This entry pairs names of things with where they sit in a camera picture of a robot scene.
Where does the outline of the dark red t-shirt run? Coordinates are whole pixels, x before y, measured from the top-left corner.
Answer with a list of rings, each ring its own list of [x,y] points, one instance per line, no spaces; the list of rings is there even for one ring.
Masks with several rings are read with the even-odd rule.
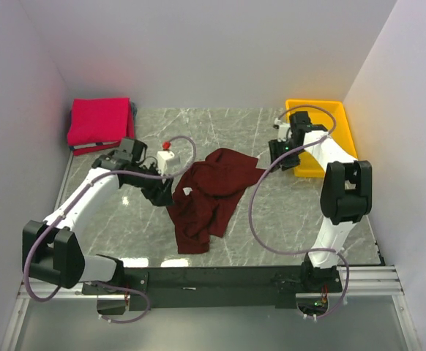
[[[222,238],[245,190],[264,174],[258,158],[219,148],[181,177],[168,207],[177,252],[203,254],[212,236]]]

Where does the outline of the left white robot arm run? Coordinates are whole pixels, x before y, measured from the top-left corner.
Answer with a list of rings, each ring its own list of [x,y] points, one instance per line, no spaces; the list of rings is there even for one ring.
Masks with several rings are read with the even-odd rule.
[[[139,188],[154,206],[173,204],[172,179],[165,174],[177,156],[166,141],[146,166],[147,145],[125,138],[119,147],[98,156],[80,186],[41,222],[30,221],[22,234],[23,273],[31,278],[71,288],[98,281],[107,293],[120,292],[125,284],[124,264],[107,255],[85,255],[78,241],[99,207],[124,186]]]

